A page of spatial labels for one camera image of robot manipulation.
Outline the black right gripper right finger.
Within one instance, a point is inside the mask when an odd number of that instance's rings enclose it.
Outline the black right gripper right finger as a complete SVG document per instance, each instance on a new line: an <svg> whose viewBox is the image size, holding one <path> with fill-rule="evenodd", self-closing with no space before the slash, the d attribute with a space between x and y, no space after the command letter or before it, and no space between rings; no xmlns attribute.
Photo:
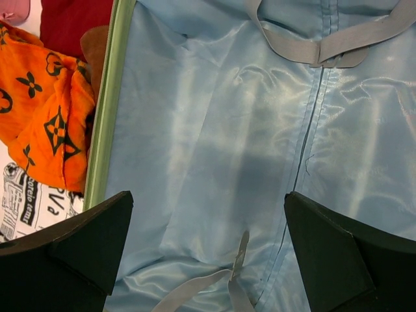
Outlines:
<svg viewBox="0 0 416 312"><path fill-rule="evenodd" d="M415 241L298 192L284 210L312 311L415 310Z"/></svg>

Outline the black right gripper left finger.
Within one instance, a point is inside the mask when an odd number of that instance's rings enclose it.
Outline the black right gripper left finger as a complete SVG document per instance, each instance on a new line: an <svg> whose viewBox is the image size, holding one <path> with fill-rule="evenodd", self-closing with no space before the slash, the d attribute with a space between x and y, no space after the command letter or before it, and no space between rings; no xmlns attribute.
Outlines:
<svg viewBox="0 0 416 312"><path fill-rule="evenodd" d="M33 234L1 243L2 311L102 311L131 221L122 191Z"/></svg>

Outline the newspaper print cloth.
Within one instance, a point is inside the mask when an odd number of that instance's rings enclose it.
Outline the newspaper print cloth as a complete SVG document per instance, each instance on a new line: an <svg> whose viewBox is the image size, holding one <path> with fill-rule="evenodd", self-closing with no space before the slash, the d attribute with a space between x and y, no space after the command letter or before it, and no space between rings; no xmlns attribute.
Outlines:
<svg viewBox="0 0 416 312"><path fill-rule="evenodd" d="M35 181L16 163L1 178L1 242L29 235L83 211L83 195Z"/></svg>

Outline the orange patterned cloth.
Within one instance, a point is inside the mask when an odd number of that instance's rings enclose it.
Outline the orange patterned cloth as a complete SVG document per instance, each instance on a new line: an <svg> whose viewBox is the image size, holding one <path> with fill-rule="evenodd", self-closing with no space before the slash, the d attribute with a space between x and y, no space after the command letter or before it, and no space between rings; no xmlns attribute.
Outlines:
<svg viewBox="0 0 416 312"><path fill-rule="evenodd" d="M95 107L84 62L1 22L1 141L28 176L84 191Z"/></svg>

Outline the green hard-shell suitcase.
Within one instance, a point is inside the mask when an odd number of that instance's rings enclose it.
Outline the green hard-shell suitcase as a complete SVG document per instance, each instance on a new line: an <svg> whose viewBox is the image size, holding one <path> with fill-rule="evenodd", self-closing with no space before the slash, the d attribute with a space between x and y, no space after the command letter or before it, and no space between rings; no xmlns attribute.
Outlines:
<svg viewBox="0 0 416 312"><path fill-rule="evenodd" d="M290 192L415 239L414 1L115 1L84 206L134 206L105 311L310 311Z"/></svg>

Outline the pink cosmetic case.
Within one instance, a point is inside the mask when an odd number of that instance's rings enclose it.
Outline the pink cosmetic case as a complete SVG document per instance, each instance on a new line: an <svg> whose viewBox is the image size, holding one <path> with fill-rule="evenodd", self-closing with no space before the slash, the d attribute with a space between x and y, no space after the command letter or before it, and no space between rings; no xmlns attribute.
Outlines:
<svg viewBox="0 0 416 312"><path fill-rule="evenodd" d="M30 14L30 0L1 0L1 20L22 23Z"/></svg>

